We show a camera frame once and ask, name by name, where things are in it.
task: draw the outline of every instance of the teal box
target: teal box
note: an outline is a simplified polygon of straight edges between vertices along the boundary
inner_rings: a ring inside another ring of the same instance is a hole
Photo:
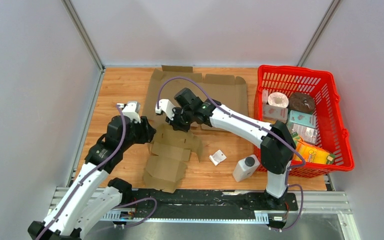
[[[299,124],[312,129],[316,128],[316,116],[291,110],[287,119],[287,127],[289,128],[293,124]]]

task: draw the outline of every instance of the wooden tabletop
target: wooden tabletop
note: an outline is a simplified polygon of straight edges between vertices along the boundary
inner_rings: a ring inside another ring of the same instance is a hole
[[[86,141],[83,146],[77,172],[84,163],[88,150],[97,139],[107,131],[107,125],[113,116],[118,115],[116,103],[138,101],[143,106],[148,90],[148,83],[154,68],[107,68],[99,96],[90,122]],[[248,115],[254,116],[254,97],[257,88],[257,68],[219,68],[195,67],[194,73],[226,74],[241,76],[246,80],[248,92]],[[192,129],[205,146],[205,154],[209,156],[217,150],[222,150],[227,158],[214,166],[209,158],[198,162],[192,153],[187,163],[186,174],[179,186],[182,189],[220,189],[220,190],[264,190],[267,184],[266,172],[255,172],[250,178],[236,182],[232,176],[237,162],[253,154],[253,145],[247,140],[230,132]],[[142,175],[149,153],[146,145],[135,144],[125,153],[123,160],[115,167],[111,175],[101,187],[106,187],[108,181],[117,177],[132,184],[133,188],[144,188]],[[323,176],[302,178],[291,176],[290,184],[301,184],[304,190],[326,190]]]

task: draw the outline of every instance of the robotic arm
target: robotic arm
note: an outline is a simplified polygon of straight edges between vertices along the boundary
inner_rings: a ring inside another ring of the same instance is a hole
[[[213,100],[223,109],[221,110],[209,99],[202,101],[189,88],[182,89],[174,96],[174,99],[180,107],[176,107],[168,99],[161,99],[158,102],[159,105],[155,106],[156,114],[165,113],[166,122],[174,130],[187,132],[191,123],[197,122],[234,133],[260,148],[261,164],[268,171],[268,182],[265,189],[266,201],[273,208],[284,204],[287,193],[287,169],[291,164],[293,152],[261,129],[264,127],[271,130],[295,149],[296,145],[283,122],[277,121],[275,124],[271,124],[258,121],[234,112],[219,101]]]
[[[42,222],[33,221],[28,233],[32,239],[37,239],[39,234],[50,222],[55,222],[42,235],[40,240],[81,240],[88,234],[90,229],[109,210],[119,205],[131,202],[132,185],[119,178],[112,179],[93,202],[87,205],[89,199],[99,185],[110,175],[115,166],[123,159],[123,153],[133,144],[150,143],[156,133],[151,127],[147,117],[139,117],[140,105],[131,101],[126,105],[117,104],[124,115],[126,129],[125,138],[119,151],[101,168],[93,172],[87,179],[80,180],[90,171],[111,155],[119,145],[123,124],[120,116],[114,116],[107,126],[107,131],[96,144],[92,146],[85,158],[85,163],[71,185],[66,195],[53,211],[45,217]],[[58,211],[66,204],[62,213],[56,217]]]

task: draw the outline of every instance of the white plastic container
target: white plastic container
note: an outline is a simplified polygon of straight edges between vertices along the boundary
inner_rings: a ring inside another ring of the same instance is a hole
[[[254,154],[247,156],[237,162],[237,165],[233,171],[233,177],[236,182],[240,182],[251,177],[251,175],[257,170],[259,166],[260,162],[258,161],[257,156]]]

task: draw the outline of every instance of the red plastic crate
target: red plastic crate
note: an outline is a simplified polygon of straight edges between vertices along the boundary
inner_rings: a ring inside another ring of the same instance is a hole
[[[339,107],[340,97],[337,93],[334,76],[327,71],[316,71],[296,66],[261,65],[258,68],[258,85],[254,100],[254,118],[262,121],[262,93],[281,92],[288,98],[294,92],[310,95],[316,107],[313,115],[317,117],[318,136],[316,146],[336,155],[333,164],[308,162],[304,167],[291,170],[291,176],[314,178],[334,171],[351,171],[354,159],[348,140],[348,131],[344,128]],[[254,147],[254,154],[261,161],[260,149]],[[291,165],[300,164],[292,160]],[[258,171],[267,171],[260,167]]]

